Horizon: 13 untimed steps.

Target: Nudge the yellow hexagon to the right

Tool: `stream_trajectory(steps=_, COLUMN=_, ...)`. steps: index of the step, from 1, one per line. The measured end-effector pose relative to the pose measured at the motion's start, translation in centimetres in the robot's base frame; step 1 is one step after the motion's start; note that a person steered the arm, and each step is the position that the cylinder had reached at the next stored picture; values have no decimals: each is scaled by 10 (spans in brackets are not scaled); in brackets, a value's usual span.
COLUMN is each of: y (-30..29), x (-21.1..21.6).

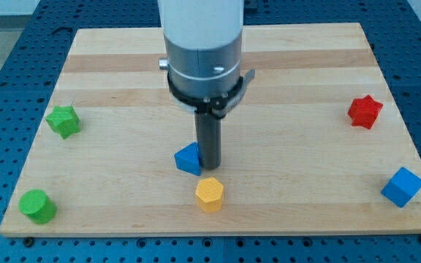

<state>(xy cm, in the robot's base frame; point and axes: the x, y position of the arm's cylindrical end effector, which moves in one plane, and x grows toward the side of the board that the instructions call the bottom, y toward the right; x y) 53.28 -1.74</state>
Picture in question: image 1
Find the black clamp ring mount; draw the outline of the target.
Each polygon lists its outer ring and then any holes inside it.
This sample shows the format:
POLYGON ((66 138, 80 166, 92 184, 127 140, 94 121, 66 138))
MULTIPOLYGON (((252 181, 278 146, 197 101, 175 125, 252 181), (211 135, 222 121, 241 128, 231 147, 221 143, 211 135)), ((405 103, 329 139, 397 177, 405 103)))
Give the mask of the black clamp ring mount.
POLYGON ((190 113, 207 113, 216 119, 222 119, 242 101, 249 83, 255 78, 255 70, 250 69, 244 76, 240 76, 233 88, 215 97, 194 98, 179 91, 167 75, 169 91, 175 103, 190 113))

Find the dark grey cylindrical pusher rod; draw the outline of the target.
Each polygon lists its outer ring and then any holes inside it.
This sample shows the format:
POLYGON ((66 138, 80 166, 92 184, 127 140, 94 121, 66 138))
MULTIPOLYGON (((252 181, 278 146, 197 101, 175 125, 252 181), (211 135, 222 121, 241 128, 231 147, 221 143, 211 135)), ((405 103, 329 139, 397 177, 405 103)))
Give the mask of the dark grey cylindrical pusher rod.
POLYGON ((221 164, 221 122, 207 113, 195 113, 194 119, 200 166, 216 169, 221 164))

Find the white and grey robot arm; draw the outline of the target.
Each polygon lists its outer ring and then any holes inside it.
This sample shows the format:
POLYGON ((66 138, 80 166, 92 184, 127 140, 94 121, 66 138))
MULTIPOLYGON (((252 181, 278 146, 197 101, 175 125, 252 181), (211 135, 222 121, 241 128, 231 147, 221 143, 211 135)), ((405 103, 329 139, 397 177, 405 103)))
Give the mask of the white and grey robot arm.
POLYGON ((221 164, 221 120, 245 96, 255 71, 240 73, 241 0, 158 0, 167 71, 174 99, 194 113, 200 166, 221 164))

